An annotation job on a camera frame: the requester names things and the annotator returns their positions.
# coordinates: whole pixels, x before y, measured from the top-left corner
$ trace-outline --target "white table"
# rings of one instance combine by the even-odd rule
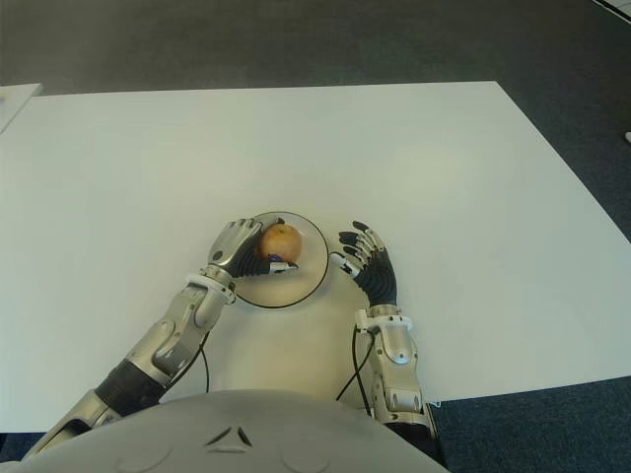
[[[0,431],[47,429],[268,210],[331,249],[352,219],[381,233],[428,400],[631,373],[631,246],[495,83],[41,97],[0,146]],[[213,389],[334,396],[364,299],[332,269],[224,311]]]

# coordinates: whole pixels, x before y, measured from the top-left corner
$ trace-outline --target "robotic arm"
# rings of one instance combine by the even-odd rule
[[[211,247],[207,267],[186,277],[186,287],[175,295],[167,313],[26,457],[158,404],[195,361],[224,305],[235,301],[233,279],[298,267],[258,257],[262,234],[276,223],[283,222],[278,218],[230,222]]]
[[[375,337],[370,354],[373,369],[375,419],[417,447],[440,458],[431,411],[423,403],[416,376],[418,350],[409,334],[412,322],[396,304],[396,278],[386,246],[361,222],[357,232],[340,232],[346,255],[331,253],[331,261],[366,293],[368,310],[355,313],[356,330]]]

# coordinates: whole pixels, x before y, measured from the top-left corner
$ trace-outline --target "white plate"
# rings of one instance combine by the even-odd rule
[[[303,241],[297,271],[248,276],[236,281],[237,295],[247,303],[265,308],[287,307],[310,296],[320,285],[328,267],[328,247],[321,231],[305,217],[290,212],[269,212],[294,227]]]

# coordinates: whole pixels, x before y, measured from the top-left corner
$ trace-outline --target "fingertip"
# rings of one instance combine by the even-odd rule
[[[355,227],[357,230],[361,230],[362,232],[368,229],[368,225],[362,224],[361,222],[358,222],[357,220],[353,221],[353,227]]]

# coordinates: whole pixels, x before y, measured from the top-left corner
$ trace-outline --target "cable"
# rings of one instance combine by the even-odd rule
[[[210,392],[210,370],[208,370],[208,359],[204,347],[201,347],[201,358],[204,359],[204,367],[206,368],[206,393]]]
[[[364,357],[362,364],[359,366],[359,371],[363,369],[364,365],[368,361],[368,357],[373,351],[373,347],[375,346],[375,334],[373,334],[373,332],[368,332],[368,334],[371,336],[371,344],[368,347],[368,351],[366,352],[366,356]],[[337,394],[337,397],[335,397],[336,401],[339,401],[341,399],[341,397],[344,395],[344,392],[346,392],[346,389],[348,389],[348,386],[351,385],[351,383],[356,377],[357,377],[357,374],[353,372],[353,375],[348,379],[348,381],[346,381],[346,384],[344,384],[344,387],[342,387],[342,390],[339,391],[339,394]]]
[[[368,397],[366,396],[366,391],[364,390],[364,383],[362,382],[362,377],[359,375],[359,367],[357,366],[357,353],[355,352],[355,342],[357,340],[357,332],[359,329],[357,326],[353,328],[353,368],[355,368],[355,375],[357,376],[357,383],[359,384],[359,390],[362,393],[362,399],[364,400],[364,408],[366,409],[366,414],[368,417],[373,417],[371,414],[371,406],[368,403]]]
[[[184,375],[188,373],[188,370],[190,370],[190,368],[195,364],[195,360],[197,360],[197,357],[199,357],[199,354],[204,349],[204,344],[208,339],[208,335],[210,335],[210,332],[206,332],[206,335],[204,335],[204,338],[202,338],[201,342],[199,343],[199,349],[197,350],[197,352],[195,352],[195,355],[193,356],[190,363],[186,365],[186,368],[184,368],[176,377],[173,378],[173,380],[165,388],[165,392],[174,387],[174,385],[176,385],[177,382],[180,381],[184,377]]]

